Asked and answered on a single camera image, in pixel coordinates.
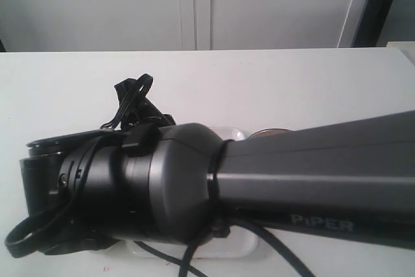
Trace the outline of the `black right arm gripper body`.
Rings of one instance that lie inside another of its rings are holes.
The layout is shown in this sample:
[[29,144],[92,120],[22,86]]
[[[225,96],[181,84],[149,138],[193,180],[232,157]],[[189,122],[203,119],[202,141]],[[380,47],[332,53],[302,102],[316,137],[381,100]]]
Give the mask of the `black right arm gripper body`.
[[75,166],[89,161],[97,148],[97,131],[40,139],[27,145],[20,160],[29,216],[19,224],[19,253],[61,254],[77,251],[88,237],[73,220],[79,191],[69,179]]

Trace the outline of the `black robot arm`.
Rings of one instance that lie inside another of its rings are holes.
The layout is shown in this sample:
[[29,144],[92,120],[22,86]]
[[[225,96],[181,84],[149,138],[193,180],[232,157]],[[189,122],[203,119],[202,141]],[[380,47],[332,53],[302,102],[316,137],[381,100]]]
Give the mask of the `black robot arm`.
[[411,111],[242,141],[197,123],[96,130],[34,141],[20,166],[15,257],[187,244],[227,217],[414,248]]

